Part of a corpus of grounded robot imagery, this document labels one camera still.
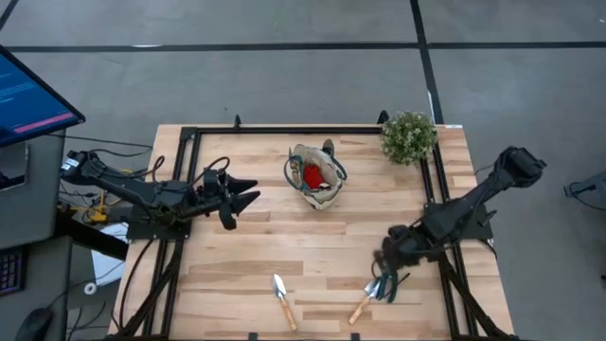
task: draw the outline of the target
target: small shrub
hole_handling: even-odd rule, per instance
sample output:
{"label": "small shrub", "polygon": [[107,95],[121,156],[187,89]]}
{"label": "small shrub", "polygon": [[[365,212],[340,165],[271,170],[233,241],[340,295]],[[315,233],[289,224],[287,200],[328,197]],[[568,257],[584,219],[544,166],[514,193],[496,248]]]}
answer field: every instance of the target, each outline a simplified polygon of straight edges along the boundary
{"label": "small shrub", "polygon": [[398,165],[424,158],[437,142],[434,124],[423,113],[398,112],[383,125],[382,151]]}

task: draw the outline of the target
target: computer screen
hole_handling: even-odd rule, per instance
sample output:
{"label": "computer screen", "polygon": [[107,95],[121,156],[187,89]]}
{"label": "computer screen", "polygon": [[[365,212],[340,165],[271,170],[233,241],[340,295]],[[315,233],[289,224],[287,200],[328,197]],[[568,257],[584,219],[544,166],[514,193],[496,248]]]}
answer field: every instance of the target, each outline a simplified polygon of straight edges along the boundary
{"label": "computer screen", "polygon": [[84,116],[0,46],[0,147],[84,121]]}

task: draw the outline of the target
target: wooden plank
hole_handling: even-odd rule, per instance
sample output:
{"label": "wooden plank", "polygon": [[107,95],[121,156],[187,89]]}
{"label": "wooden plank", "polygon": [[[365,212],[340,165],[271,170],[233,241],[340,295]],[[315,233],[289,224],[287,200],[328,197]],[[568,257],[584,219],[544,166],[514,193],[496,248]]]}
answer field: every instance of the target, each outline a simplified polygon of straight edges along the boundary
{"label": "wooden plank", "polygon": [[[167,158],[158,179],[171,176],[181,127],[158,128],[151,161],[161,154]],[[451,195],[462,195],[475,185],[465,136],[461,129],[437,131]],[[325,138],[333,140],[349,179],[332,207],[315,211],[288,186],[282,168],[289,147],[321,146]],[[376,340],[449,336],[439,272],[435,263],[425,260],[401,270],[401,276],[410,272],[411,277],[393,304],[372,301],[356,324],[347,323],[372,278],[372,251],[381,247],[390,226],[410,224],[422,212],[425,194],[419,167],[391,165],[374,135],[204,135],[197,169],[224,155],[231,158],[232,176],[259,180],[261,195],[240,215],[235,231],[224,230],[216,214],[194,220],[183,254],[171,338],[245,339],[249,332],[279,340],[344,340],[352,332]],[[431,155],[429,161],[439,196]],[[124,277],[144,244],[131,245]],[[462,248],[472,291],[495,323],[512,332],[493,255],[477,242],[464,242]],[[149,291],[156,250],[154,242],[134,275],[127,317]],[[273,294],[273,273],[284,279],[297,333],[290,332]],[[164,310],[163,296],[159,302],[155,331]],[[464,331],[461,312],[458,304]]]}

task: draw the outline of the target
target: concrete floor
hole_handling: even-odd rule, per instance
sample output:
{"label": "concrete floor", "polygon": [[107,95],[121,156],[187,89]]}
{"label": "concrete floor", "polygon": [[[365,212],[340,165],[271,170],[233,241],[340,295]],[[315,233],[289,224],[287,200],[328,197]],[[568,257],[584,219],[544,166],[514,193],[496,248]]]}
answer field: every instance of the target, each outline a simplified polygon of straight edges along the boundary
{"label": "concrete floor", "polygon": [[[0,0],[0,11],[8,2]],[[606,4],[598,0],[422,0],[420,7],[430,42],[606,40]],[[3,45],[415,40],[409,2],[396,0],[21,0],[0,31]],[[516,332],[537,340],[603,340],[606,217],[564,198],[561,187],[606,170],[606,50],[432,50],[431,56],[444,120],[464,125],[477,168],[508,145],[525,146],[549,165],[533,188],[512,189],[490,203],[499,210],[492,226]],[[87,116],[72,135],[152,143],[158,124],[226,123],[235,114],[250,123],[363,123],[382,109],[430,111],[414,49],[18,57]],[[93,147],[99,144],[66,146]],[[133,169],[149,161],[106,160]],[[87,255],[75,249],[74,280],[92,276]],[[75,293],[70,306],[85,306],[81,323],[102,300],[109,312],[115,295],[115,285],[97,297]],[[95,325],[108,323],[106,313]]]}

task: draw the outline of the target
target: metal blade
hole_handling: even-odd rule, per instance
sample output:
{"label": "metal blade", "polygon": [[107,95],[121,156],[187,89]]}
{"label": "metal blade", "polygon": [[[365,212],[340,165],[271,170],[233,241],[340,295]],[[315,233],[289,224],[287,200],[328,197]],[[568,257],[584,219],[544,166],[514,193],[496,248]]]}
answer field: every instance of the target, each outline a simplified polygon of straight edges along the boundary
{"label": "metal blade", "polygon": [[284,282],[282,281],[282,278],[276,274],[274,274],[274,293],[280,298],[284,298],[286,296],[286,287],[284,286]]}
{"label": "metal blade", "polygon": [[364,291],[368,294],[369,297],[375,298],[379,293],[379,286],[381,282],[376,279],[372,279],[364,288]]}

